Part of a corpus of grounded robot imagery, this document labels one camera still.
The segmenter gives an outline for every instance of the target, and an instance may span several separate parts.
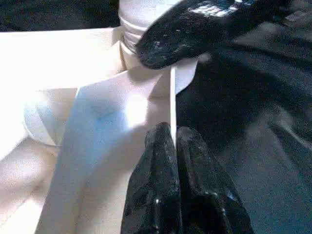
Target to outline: white cardboard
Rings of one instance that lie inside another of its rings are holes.
[[[176,119],[170,72],[140,66],[79,90],[37,234],[120,232],[146,132]]]

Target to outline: glossy black plastic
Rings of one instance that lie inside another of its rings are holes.
[[[179,128],[177,155],[185,233],[253,234],[232,179],[196,130]]]
[[[181,234],[180,185],[169,124],[148,132],[145,147],[129,180],[121,233]]]
[[[285,0],[183,0],[143,35],[136,51],[159,69],[229,43],[272,18]]]

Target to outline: black fabric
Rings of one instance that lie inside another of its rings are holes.
[[[281,61],[292,72],[273,72],[278,60],[267,59],[223,50],[200,64],[176,98],[177,124],[201,133],[232,177],[256,234],[309,234],[312,76]]]
[[[0,31],[115,27],[117,12],[117,0],[0,0]]]

